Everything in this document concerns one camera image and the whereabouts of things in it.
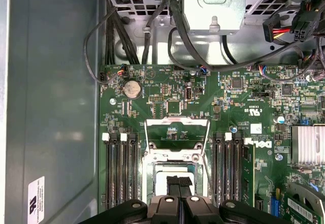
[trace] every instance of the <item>motherboard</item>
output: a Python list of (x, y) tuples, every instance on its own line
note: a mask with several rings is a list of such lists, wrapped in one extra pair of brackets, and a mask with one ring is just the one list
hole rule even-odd
[[(122, 67), (100, 86), (100, 211), (129, 199), (149, 204), (166, 194), (166, 177), (177, 175), (189, 177), (192, 194), (215, 205), (234, 199), (315, 223), (316, 217), (290, 210), (295, 200), (286, 192), (298, 183), (325, 193), (325, 148), (315, 150), (306, 139), (323, 136), (324, 82), (308, 73), (270, 81), (255, 67)], [(103, 66), (101, 79), (122, 67)], [(285, 79), (299, 69), (268, 66), (265, 72)]]

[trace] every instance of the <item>red wire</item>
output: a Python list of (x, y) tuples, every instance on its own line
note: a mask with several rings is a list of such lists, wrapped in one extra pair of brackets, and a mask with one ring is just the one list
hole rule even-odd
[(273, 33), (274, 34), (280, 34), (280, 33), (286, 33), (286, 32), (289, 32), (289, 31), (290, 31), (290, 28), (274, 29)]

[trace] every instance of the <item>white label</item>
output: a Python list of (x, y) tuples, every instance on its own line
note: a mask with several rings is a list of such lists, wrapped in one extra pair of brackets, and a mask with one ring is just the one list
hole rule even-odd
[(44, 176), (28, 185), (28, 224), (38, 224), (44, 219), (44, 185)]
[(251, 124), (250, 134), (262, 134), (262, 123)]
[(298, 212), (303, 217), (305, 217), (306, 219), (308, 219), (310, 222), (313, 222), (313, 215), (308, 210), (306, 210), (303, 207), (301, 207), (300, 205), (296, 204), (291, 199), (288, 199), (288, 206), (290, 206), (296, 212)]

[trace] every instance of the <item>yellow wire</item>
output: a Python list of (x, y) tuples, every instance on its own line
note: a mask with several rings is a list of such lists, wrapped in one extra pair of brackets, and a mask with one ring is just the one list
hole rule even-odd
[(277, 34), (277, 35), (274, 36), (274, 39), (277, 39), (278, 37), (280, 37), (280, 36), (282, 36), (282, 35), (284, 35), (284, 34), (286, 34), (286, 33), (280, 33), (280, 34)]

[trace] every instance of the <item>heatsink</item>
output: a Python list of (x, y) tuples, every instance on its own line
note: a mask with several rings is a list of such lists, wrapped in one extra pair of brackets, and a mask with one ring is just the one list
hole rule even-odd
[(293, 126), (292, 160), (301, 165), (325, 163), (325, 126)]

